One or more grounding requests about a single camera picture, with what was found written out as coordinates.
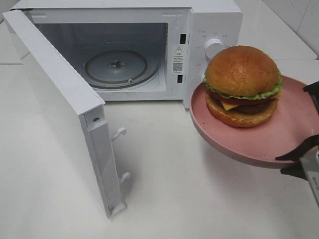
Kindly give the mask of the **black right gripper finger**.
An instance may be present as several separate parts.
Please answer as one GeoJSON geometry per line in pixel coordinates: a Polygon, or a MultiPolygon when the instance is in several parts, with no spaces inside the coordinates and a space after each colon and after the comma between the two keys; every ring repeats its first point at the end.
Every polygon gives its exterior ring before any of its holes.
{"type": "Polygon", "coordinates": [[[316,111],[319,114],[319,81],[303,87],[303,91],[310,95],[316,111]]]}
{"type": "Polygon", "coordinates": [[[283,175],[289,175],[293,177],[297,177],[300,179],[307,180],[306,173],[304,172],[301,158],[305,156],[305,154],[313,149],[315,146],[319,145],[319,135],[313,135],[306,138],[299,146],[297,146],[294,150],[286,153],[284,155],[278,156],[275,158],[276,161],[292,161],[293,165],[287,168],[281,169],[280,172],[283,175]]]}

